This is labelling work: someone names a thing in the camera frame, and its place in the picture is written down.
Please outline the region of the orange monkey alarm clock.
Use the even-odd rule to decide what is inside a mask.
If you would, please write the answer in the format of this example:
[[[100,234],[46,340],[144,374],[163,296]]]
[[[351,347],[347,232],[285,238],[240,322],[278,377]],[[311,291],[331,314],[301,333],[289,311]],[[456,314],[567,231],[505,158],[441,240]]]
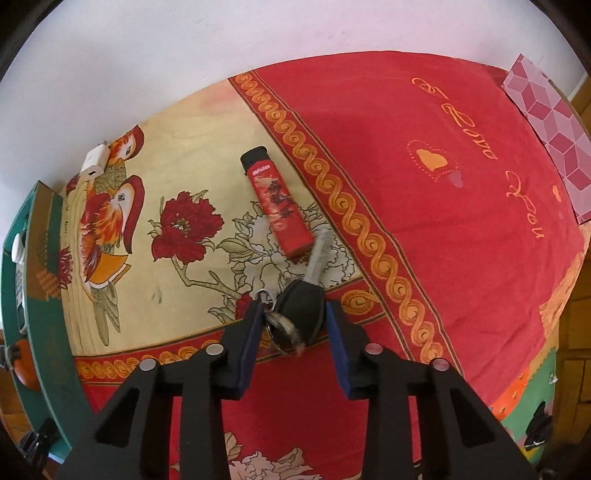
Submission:
[[[1,364],[6,370],[12,372],[23,386],[32,391],[41,391],[32,350],[27,339],[5,346]]]

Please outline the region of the white USB charger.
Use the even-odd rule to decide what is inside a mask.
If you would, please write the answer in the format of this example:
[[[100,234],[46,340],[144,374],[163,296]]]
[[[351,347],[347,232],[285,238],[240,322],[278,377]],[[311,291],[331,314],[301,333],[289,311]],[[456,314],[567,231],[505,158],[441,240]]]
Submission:
[[[95,146],[87,154],[83,161],[79,178],[81,181],[90,181],[103,174],[108,158],[110,156],[110,149],[108,143],[103,141]]]

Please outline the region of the black car key with ring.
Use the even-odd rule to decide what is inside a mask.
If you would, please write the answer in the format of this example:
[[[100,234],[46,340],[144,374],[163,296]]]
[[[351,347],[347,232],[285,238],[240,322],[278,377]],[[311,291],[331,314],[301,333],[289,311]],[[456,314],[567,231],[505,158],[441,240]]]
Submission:
[[[325,322],[325,289],[322,271],[327,264],[334,235],[318,230],[303,278],[291,281],[280,294],[259,289],[253,298],[266,308],[264,330],[270,345],[281,354],[301,355],[315,341]]]

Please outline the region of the pink geometric patterned box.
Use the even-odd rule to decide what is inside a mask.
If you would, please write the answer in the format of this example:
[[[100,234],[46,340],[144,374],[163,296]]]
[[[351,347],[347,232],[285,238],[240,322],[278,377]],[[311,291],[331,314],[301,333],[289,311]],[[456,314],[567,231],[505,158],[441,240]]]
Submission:
[[[567,190],[577,222],[589,222],[590,134],[572,104],[524,55],[517,57],[502,88],[548,152]]]

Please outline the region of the white earbuds case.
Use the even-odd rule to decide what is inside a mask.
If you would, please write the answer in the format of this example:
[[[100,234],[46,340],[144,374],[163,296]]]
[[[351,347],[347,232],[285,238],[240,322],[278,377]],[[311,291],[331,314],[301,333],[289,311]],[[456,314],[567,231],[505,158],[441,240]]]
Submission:
[[[15,234],[11,247],[11,260],[17,265],[24,263],[26,254],[26,233],[18,232]]]

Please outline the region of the white air conditioner remote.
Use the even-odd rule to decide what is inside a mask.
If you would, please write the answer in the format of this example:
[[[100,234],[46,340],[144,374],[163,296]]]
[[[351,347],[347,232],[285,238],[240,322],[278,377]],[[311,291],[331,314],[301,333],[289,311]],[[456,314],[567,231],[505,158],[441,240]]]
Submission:
[[[24,265],[17,264],[15,269],[15,302],[17,312],[17,327],[21,335],[27,335],[27,320],[25,315],[25,276]]]

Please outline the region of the red lighter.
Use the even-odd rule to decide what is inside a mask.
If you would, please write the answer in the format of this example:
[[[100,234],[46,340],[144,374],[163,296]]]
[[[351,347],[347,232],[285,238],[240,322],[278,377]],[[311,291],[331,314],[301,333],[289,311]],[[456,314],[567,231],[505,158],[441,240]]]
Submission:
[[[250,149],[240,162],[284,256],[297,258],[310,251],[314,236],[266,147]]]

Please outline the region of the teal cardboard tray box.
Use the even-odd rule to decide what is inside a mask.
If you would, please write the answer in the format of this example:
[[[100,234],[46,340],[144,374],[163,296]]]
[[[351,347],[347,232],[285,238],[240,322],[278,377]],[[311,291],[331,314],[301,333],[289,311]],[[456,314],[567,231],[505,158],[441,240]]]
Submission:
[[[49,456],[63,462],[80,430],[93,416],[82,389],[70,348],[61,300],[59,266],[60,220],[63,199],[37,182],[14,218],[1,247],[1,312],[8,345],[27,339],[41,385],[36,392],[23,386],[12,373],[19,401],[30,427],[39,431],[55,423]],[[15,269],[11,247],[16,233],[26,233],[25,315],[27,335],[19,333],[15,302]]]

